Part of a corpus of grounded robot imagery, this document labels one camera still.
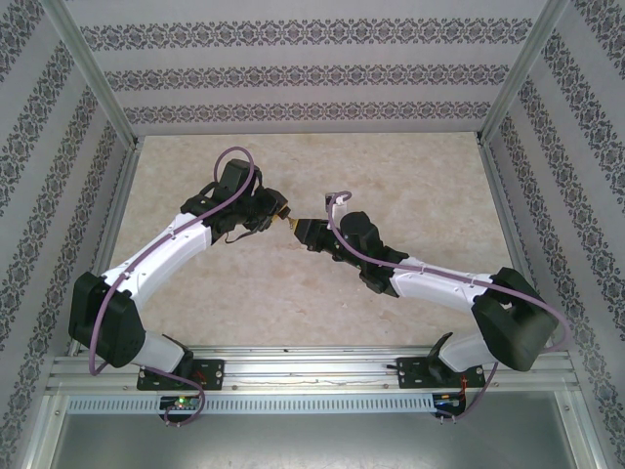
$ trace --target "wall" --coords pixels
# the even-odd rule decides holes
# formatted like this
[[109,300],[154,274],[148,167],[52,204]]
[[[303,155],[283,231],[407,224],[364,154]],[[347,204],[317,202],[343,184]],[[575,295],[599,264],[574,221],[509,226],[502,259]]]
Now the wall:
[[41,6],[0,0],[0,468],[20,459],[126,150]]
[[478,130],[544,0],[76,0],[136,133]]
[[625,467],[623,4],[566,7],[490,143],[533,279],[573,323],[610,467]]

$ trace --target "beige stone surface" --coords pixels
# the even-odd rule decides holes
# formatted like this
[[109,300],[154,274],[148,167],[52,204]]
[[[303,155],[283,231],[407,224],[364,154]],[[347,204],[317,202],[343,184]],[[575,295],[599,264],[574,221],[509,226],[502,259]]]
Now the beige stone surface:
[[[470,133],[148,137],[113,265],[160,233],[234,145],[250,149],[265,186],[287,196],[294,217],[323,218],[324,194],[349,190],[350,209],[366,211],[397,250],[462,271],[510,266]],[[460,312],[374,294],[354,268],[308,252],[286,222],[197,255],[142,319],[190,345],[428,345],[475,328]]]

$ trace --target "metal bar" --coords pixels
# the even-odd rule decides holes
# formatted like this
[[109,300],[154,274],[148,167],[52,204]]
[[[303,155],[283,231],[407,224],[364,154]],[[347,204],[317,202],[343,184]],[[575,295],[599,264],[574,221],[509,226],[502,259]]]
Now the metal bar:
[[510,211],[510,206],[506,201],[506,195],[504,188],[497,174],[495,168],[495,162],[490,152],[488,144],[483,144],[478,140],[479,156],[481,157],[481,164],[484,167],[484,173],[486,173],[486,180],[490,187],[490,194],[495,204],[495,210],[497,211],[497,217],[499,218],[499,224],[501,225],[501,231],[504,234],[506,241],[506,247],[510,254],[510,260],[512,261],[512,267],[521,272],[525,278],[531,278],[525,256],[521,249],[521,242],[519,240],[519,234],[515,228],[515,224]]
[[[154,415],[157,396],[76,396],[70,398],[67,414]],[[213,396],[202,413],[207,414],[322,414],[322,413],[414,413],[435,412],[431,393],[400,395],[255,395]],[[193,408],[176,409],[177,414]]]
[[558,391],[554,394],[577,467],[606,469],[605,457],[582,392]]
[[68,403],[68,396],[43,397],[21,465],[23,469],[49,469],[52,466]]
[[[225,347],[192,349],[198,359],[226,361],[224,388],[211,395],[225,394],[402,394],[432,389],[400,390],[396,372],[387,369],[398,357],[425,357],[429,348],[298,348],[249,349]],[[63,395],[144,395],[137,391],[139,369],[129,365],[106,368],[98,377],[87,372],[87,357],[55,359],[46,386],[47,394]],[[484,367],[489,372],[490,365]],[[568,354],[541,356],[535,367],[519,373],[502,366],[489,392],[562,391],[577,389],[578,381]],[[457,389],[440,388],[437,392]],[[180,393],[154,392],[157,395]]]
[[108,119],[124,143],[124,147],[128,148],[136,140],[130,122],[121,105],[117,102],[110,85],[100,70],[79,27],[71,17],[65,2],[63,0],[41,0],[41,5],[59,33],[67,50],[73,56],[80,71],[82,71],[96,98],[98,98],[98,102],[103,107]]
[[126,157],[124,163],[125,167],[122,170],[122,178],[113,198],[110,219],[107,222],[104,232],[104,245],[101,252],[98,254],[98,261],[94,266],[94,272],[97,274],[101,274],[108,269],[110,260],[113,257],[115,243],[117,242],[117,236],[119,235],[119,229],[121,228],[121,222],[124,217],[124,212],[126,211],[126,204],[128,203],[130,189],[133,186],[139,157],[141,156],[143,147],[144,138],[141,137],[137,143],[129,149],[132,153],[128,154]]
[[547,0],[479,130],[483,143],[492,139],[567,4],[568,0]]

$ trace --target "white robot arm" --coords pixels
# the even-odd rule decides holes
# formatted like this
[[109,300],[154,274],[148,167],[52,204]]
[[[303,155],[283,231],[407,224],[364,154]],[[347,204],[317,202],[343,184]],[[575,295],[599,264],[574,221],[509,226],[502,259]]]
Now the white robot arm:
[[[331,216],[336,225],[340,224],[341,242],[329,229],[328,220],[291,220],[295,237],[310,251],[327,252],[333,260],[357,267],[360,279],[376,293],[433,301],[475,318],[479,332],[445,334],[433,347],[429,356],[432,376],[458,373],[490,362],[501,362],[518,371],[531,368],[545,349],[558,320],[531,302],[494,289],[507,288],[540,302],[536,291],[521,274],[507,268],[495,275],[472,274],[428,265],[385,246],[378,229],[364,212],[347,213],[345,201],[338,200],[339,203],[331,207]],[[370,261],[382,261],[393,267],[364,261],[343,243]],[[452,278],[435,275],[434,271]],[[493,288],[485,286],[493,283]]]
[[[140,312],[172,273],[237,225],[243,225],[248,230],[245,235],[250,235],[268,228],[276,217],[284,219],[288,215],[286,198],[264,188],[262,173],[254,167],[251,183],[241,196],[214,215],[197,220],[242,190],[249,173],[249,162],[229,161],[219,183],[211,183],[187,200],[169,226],[137,254],[99,277],[83,274],[74,284],[69,335],[90,347],[97,316],[104,308],[105,296],[114,287],[105,304],[97,355],[114,367],[134,363],[188,377],[192,352],[170,337],[145,331]],[[127,272],[135,264],[137,267]]]

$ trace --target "purple cable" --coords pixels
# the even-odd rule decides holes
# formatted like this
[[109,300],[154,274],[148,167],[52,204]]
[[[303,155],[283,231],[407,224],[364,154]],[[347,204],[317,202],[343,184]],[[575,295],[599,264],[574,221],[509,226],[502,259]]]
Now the purple cable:
[[568,325],[568,320],[564,317],[564,315],[558,310],[556,310],[555,308],[552,308],[551,306],[549,306],[547,303],[540,301],[534,298],[533,296],[526,295],[525,293],[521,293],[520,291],[516,291],[511,288],[506,288],[505,286],[495,285],[494,283],[488,283],[487,281],[481,281],[481,280],[475,280],[472,278],[457,276],[455,274],[450,274],[449,272],[440,271],[438,269],[433,269],[431,267],[426,267],[424,269],[419,266],[407,266],[407,265],[402,265],[402,264],[395,264],[393,262],[381,261],[379,259],[373,259],[372,257],[365,256],[364,254],[361,254],[360,252],[356,251],[343,239],[343,237],[341,236],[341,233],[336,228],[334,220],[332,219],[332,206],[334,205],[338,197],[342,197],[344,200],[349,200],[350,198],[352,198],[352,193],[349,191],[343,191],[343,192],[337,192],[332,196],[332,198],[330,199],[330,203],[327,206],[328,224],[330,225],[330,228],[332,229],[332,233],[334,233],[334,235],[337,237],[339,242],[343,244],[343,247],[345,247],[348,251],[350,251],[355,257],[362,259],[365,262],[370,262],[371,264],[375,264],[376,266],[380,266],[380,267],[390,267],[391,269],[401,269],[403,271],[413,271],[413,272],[424,273],[424,274],[434,274],[435,276],[449,278],[451,280],[462,281],[463,283],[470,283],[473,285],[482,286],[484,288],[490,288],[491,290],[497,290],[497,291],[500,291],[501,293],[506,293],[507,295],[515,296],[517,298],[522,299],[523,301],[536,305],[538,308],[545,310],[547,313],[549,313],[554,318],[556,318],[558,322],[562,325],[562,328],[564,329],[564,336],[562,340],[558,342],[556,345],[552,345],[551,347],[547,347],[546,349],[544,349],[542,352],[543,354],[560,350],[570,340],[572,333],[570,330],[570,326]]
[[[205,218],[210,217],[211,215],[214,215],[215,213],[219,212],[223,208],[225,208],[228,205],[230,205],[231,203],[233,203],[235,200],[237,200],[243,194],[243,192],[247,189],[247,187],[252,182],[252,178],[254,177],[254,158],[252,157],[252,154],[247,149],[245,149],[243,147],[231,147],[231,148],[227,149],[226,151],[224,151],[222,154],[220,154],[219,158],[217,158],[217,161],[215,162],[215,168],[213,169],[213,177],[215,178],[215,181],[217,181],[217,173],[218,173],[218,169],[219,169],[219,163],[222,161],[222,159],[224,159],[224,157],[226,155],[228,155],[229,153],[231,153],[233,151],[236,151],[236,150],[243,152],[245,154],[245,156],[247,156],[247,159],[250,162],[250,172],[248,173],[247,179],[243,183],[243,186],[241,186],[241,188],[237,192],[235,192],[234,195],[232,197],[230,197],[228,200],[220,203],[219,205],[217,205],[216,207],[210,209],[208,212],[200,215],[199,217],[196,217],[196,218],[186,222],[181,227],[176,228],[173,231],[172,234],[171,233],[166,234],[164,237],[160,238],[152,246],[150,246],[148,249],[146,249],[140,256],[137,257],[137,259],[135,259],[126,268],[126,270],[124,270],[124,272],[122,272],[119,275],[119,277],[115,280],[113,285],[110,287],[110,289],[108,290],[108,292],[104,296],[104,300],[102,301],[102,304],[100,305],[100,309],[98,310],[98,315],[96,316],[96,322],[94,323],[94,330],[93,330],[93,333],[91,334],[91,342],[89,344],[89,372],[93,376],[99,375],[100,372],[107,365],[107,363],[104,362],[104,363],[102,363],[100,365],[100,367],[98,367],[96,369],[96,348],[98,346],[98,338],[100,337],[100,327],[102,326],[102,321],[104,319],[104,314],[106,312],[106,308],[108,306],[108,302],[110,301],[110,299],[112,298],[113,294],[117,290],[117,287],[127,278],[128,274],[133,272],[137,268],[137,266],[139,266],[139,264],[141,264],[142,261],[147,256],[149,256],[152,252],[154,252],[154,250],[157,249],[160,245],[162,245],[165,241],[170,239],[172,236],[179,234],[181,231],[186,230],[188,227],[190,227],[192,225],[195,225],[196,223],[201,222],[202,220],[204,220]],[[159,374],[162,374],[163,376],[168,374],[168,373],[163,374],[163,373],[165,373],[165,371],[160,371],[160,370],[156,370],[155,372],[158,372]],[[174,376],[172,379],[177,379],[177,380],[182,381],[182,382],[187,383],[187,384],[192,383],[192,381],[185,380],[184,378],[180,378],[178,376]]]
[[200,384],[197,384],[195,381],[191,381],[190,379],[182,378],[180,376],[176,376],[175,374],[167,373],[165,371],[161,371],[160,369],[152,368],[151,366],[146,366],[146,370],[151,371],[152,373],[160,374],[161,376],[164,376],[169,379],[180,381],[181,383],[188,384],[189,386],[192,386],[195,389],[197,389],[197,397],[200,400],[200,404],[197,406],[197,409],[195,410],[195,412],[187,420],[175,423],[169,420],[169,412],[172,408],[174,408],[171,405],[165,409],[165,415],[163,415],[163,420],[165,420],[165,425],[167,426],[176,425],[177,427],[189,425],[189,423],[195,420],[199,416],[199,414],[202,413],[202,410],[204,409],[204,406],[206,404],[206,395],[204,394],[204,390],[202,389],[202,386]]

